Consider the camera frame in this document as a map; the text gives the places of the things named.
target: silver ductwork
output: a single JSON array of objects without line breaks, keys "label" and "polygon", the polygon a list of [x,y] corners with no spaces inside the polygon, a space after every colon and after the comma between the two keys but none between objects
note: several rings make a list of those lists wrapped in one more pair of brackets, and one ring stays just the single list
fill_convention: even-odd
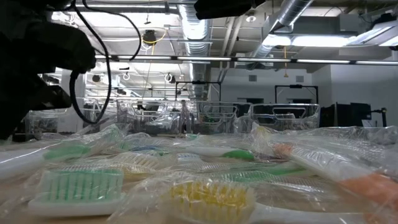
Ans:
[{"label": "silver ductwork", "polygon": [[[281,27],[289,27],[303,14],[303,12],[311,5],[314,0],[285,0],[280,6],[280,10],[266,20],[266,25],[263,28],[264,40],[268,34]],[[261,44],[250,57],[264,58],[269,55],[273,45]],[[258,63],[250,63],[246,65],[249,70],[255,69]]]},{"label": "silver ductwork", "polygon": [[[178,5],[181,15],[182,30],[185,40],[206,40],[209,33],[208,20],[199,20],[196,16],[196,10],[192,4]],[[186,43],[185,49],[188,56],[207,56],[209,46],[206,43]],[[190,78],[191,81],[205,81],[206,64],[191,63]],[[203,89],[193,87],[195,98],[203,97]]]}]

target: yellow cable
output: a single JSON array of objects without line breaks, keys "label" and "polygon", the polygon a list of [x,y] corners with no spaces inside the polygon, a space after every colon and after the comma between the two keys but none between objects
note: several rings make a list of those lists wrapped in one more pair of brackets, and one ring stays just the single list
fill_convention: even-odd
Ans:
[{"label": "yellow cable", "polygon": [[163,38],[166,36],[166,32],[167,32],[167,31],[164,32],[163,36],[162,36],[159,40],[155,40],[155,41],[146,41],[146,40],[144,40],[144,38],[143,38],[144,34],[143,34],[143,35],[142,35],[142,41],[143,41],[144,43],[146,43],[146,44],[154,44],[154,43],[156,43],[156,42],[159,42],[159,41],[163,40]]}]

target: white toothbrush handle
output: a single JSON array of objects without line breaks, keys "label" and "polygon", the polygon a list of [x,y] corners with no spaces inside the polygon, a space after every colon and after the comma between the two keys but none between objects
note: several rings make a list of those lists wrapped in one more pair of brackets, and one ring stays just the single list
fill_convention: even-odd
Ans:
[{"label": "white toothbrush handle", "polygon": [[185,152],[194,153],[202,156],[218,157],[236,149],[228,147],[186,147]]},{"label": "white toothbrush handle", "polygon": [[0,152],[0,180],[34,170],[44,164],[46,149],[21,149]]},{"label": "white toothbrush handle", "polygon": [[270,222],[270,223],[367,223],[362,213],[322,213],[322,212],[302,212],[284,208],[275,208],[256,203],[248,223]]}]

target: ceiling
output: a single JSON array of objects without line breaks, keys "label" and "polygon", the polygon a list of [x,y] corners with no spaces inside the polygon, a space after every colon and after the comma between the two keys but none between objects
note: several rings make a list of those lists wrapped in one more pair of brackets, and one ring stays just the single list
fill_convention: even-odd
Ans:
[{"label": "ceiling", "polygon": [[[116,3],[137,3],[137,1],[88,1],[89,4],[116,4]],[[261,27],[267,15],[279,10],[282,1],[275,0],[266,1],[263,5],[254,10],[256,20],[248,22],[245,19],[241,24],[238,32],[238,40],[232,46],[232,54],[248,53],[255,50],[262,42]],[[337,0],[315,0],[312,5],[302,14],[302,16],[317,16],[317,17],[336,17],[340,14],[354,14],[363,10],[362,1],[337,1]],[[392,7],[397,4],[396,1],[366,1],[366,8],[369,11],[381,10],[387,7]],[[83,30],[91,40],[91,43],[97,49],[101,49],[98,41],[89,32],[84,23],[77,17],[74,12],[64,12],[69,17],[67,23]],[[106,44],[110,54],[113,55],[132,55],[138,46],[138,35],[131,27],[130,23],[122,17],[100,12],[83,12],[86,20],[94,27],[95,31],[102,38]],[[183,32],[181,28],[181,20],[175,14],[133,14],[125,13],[136,26],[138,26],[141,33],[145,30],[155,30],[158,41],[153,48],[141,48],[139,54],[141,55],[186,55],[185,44],[180,42],[183,40]],[[211,37],[210,37],[210,55],[220,56],[223,47],[224,38],[226,36],[229,19],[213,19],[211,21]],[[388,57],[390,51],[386,48],[380,47],[361,47],[361,48],[319,48],[319,47],[296,47],[288,46],[285,49],[273,49],[271,54],[276,58],[366,58],[366,59],[384,59]],[[218,64],[212,63],[212,66],[218,67]],[[284,64],[274,64],[274,69],[283,68]],[[313,70],[311,65],[289,65],[290,68]],[[129,68],[128,70],[120,71],[120,68]],[[189,78],[189,66],[187,63],[113,63],[112,71],[114,76],[114,86],[131,87],[131,88],[163,88],[162,91],[143,91],[134,90],[127,93],[131,96],[167,96],[173,97],[175,92],[171,88],[175,88],[175,84],[165,81],[165,75],[170,73],[174,75],[177,81],[191,81]],[[98,62],[97,67],[94,68],[87,76],[88,94],[91,95],[105,95],[106,90],[90,89],[96,87],[106,87],[107,82],[102,78],[100,82],[93,82],[92,76],[103,76],[106,73],[104,63]],[[170,91],[164,91],[164,88],[170,88]],[[187,97],[189,91],[182,91],[181,97]]]}]

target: ceiling duct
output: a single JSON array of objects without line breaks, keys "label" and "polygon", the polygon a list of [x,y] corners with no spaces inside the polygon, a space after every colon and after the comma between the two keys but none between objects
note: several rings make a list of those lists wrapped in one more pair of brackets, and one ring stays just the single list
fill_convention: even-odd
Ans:
[{"label": "ceiling duct", "polygon": [[[275,47],[275,45],[267,43],[268,34],[277,29],[286,27],[282,32],[292,32],[294,22],[301,16],[301,14],[311,5],[313,0],[285,0],[280,6],[280,10],[267,17],[266,23],[263,27],[264,34],[263,43],[251,53],[250,57],[264,58]],[[249,63],[246,65],[248,70],[263,67],[260,63]]]},{"label": "ceiling duct", "polygon": [[[178,10],[181,15],[182,31],[185,40],[207,40],[209,33],[208,20],[199,20],[196,16],[196,10],[193,4],[178,5]],[[208,56],[209,46],[205,42],[187,42],[185,49],[188,56]],[[206,81],[206,64],[205,63],[190,63],[190,78],[191,81]],[[203,98],[206,93],[203,90],[197,90],[193,87],[194,98]]]}]

